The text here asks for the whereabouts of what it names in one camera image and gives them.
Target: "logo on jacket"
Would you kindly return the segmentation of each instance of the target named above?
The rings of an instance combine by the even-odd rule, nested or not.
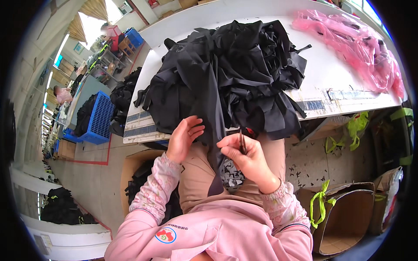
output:
[[[160,242],[169,244],[176,240],[177,235],[172,228],[164,227],[155,235],[155,238],[157,238]]]

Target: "woman's left hand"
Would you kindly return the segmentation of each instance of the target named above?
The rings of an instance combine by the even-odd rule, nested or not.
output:
[[[167,157],[178,164],[185,160],[189,153],[191,143],[203,134],[204,125],[196,126],[202,123],[196,115],[183,119],[171,135],[168,143]]]

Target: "wooden stool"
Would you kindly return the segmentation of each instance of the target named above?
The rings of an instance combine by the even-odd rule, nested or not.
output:
[[[120,42],[118,45],[119,50],[121,50],[127,57],[131,57],[133,55],[133,51],[135,51],[135,46],[130,42],[128,37]]]

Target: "hand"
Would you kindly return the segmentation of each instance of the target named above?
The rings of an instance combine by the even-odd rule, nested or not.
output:
[[[244,135],[247,155],[241,154],[240,134],[232,134],[217,143],[221,152],[234,161],[237,170],[241,170],[244,176],[258,185],[263,194],[275,192],[281,180],[276,177],[267,166],[260,142]]]
[[[168,143],[167,157],[180,164],[189,153],[191,143],[203,134],[204,125],[196,126],[202,123],[196,115],[183,119],[171,135]]]

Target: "lap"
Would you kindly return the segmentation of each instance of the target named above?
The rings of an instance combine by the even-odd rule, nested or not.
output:
[[[261,143],[270,170],[281,180],[284,180],[284,139],[270,141],[265,134],[261,134],[258,140]],[[258,192],[258,186],[250,180],[245,180],[234,195],[230,195],[224,188],[224,191],[219,195],[207,196],[209,187],[215,177],[215,172],[207,160],[207,150],[207,147],[203,146],[202,143],[195,142],[190,147],[189,154],[183,161],[184,170],[180,175],[178,186],[180,206],[183,213],[189,212],[198,204],[221,199],[241,200],[262,206],[263,203]]]

